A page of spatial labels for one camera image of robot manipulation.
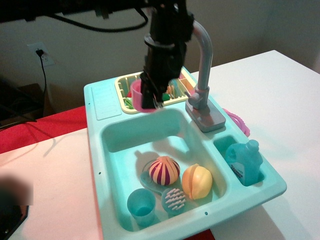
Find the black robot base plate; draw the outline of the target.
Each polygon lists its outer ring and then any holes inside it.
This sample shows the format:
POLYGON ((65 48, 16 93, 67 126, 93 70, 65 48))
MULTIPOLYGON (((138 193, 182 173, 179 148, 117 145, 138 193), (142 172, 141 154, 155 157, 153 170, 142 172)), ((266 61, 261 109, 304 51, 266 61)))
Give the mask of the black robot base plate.
POLYGON ((29 205, 0 206, 0 239, 8 240, 10 236, 28 217, 29 205))

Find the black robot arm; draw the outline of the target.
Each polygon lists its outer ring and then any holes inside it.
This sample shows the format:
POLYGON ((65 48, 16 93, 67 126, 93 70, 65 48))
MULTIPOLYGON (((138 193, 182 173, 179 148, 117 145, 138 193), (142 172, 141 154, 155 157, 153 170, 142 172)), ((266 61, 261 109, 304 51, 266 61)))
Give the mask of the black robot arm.
POLYGON ((1 23, 34 21, 46 16, 86 30, 101 33, 129 32, 150 23, 144 37, 148 47, 140 88, 132 92, 133 107, 139 112, 153 112, 163 105, 163 94, 169 82, 180 76, 187 51, 186 43, 194 30, 194 15, 187 10, 184 0, 2 0, 1 23), (80 23, 65 15, 95 11, 107 19, 110 14, 134 9, 143 23, 123 28, 98 28, 80 23))

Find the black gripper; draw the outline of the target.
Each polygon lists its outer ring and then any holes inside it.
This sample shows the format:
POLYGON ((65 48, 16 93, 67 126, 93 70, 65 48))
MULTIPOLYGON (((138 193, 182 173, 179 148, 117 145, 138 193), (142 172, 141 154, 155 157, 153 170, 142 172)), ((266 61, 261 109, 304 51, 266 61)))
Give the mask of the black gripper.
POLYGON ((141 107, 144 110, 160 109, 163 101, 158 101, 155 95, 162 95, 169 81, 179 77, 187 45, 184 41, 164 44, 154 40, 150 34, 144 37, 144 43, 148 50, 141 75, 141 107))

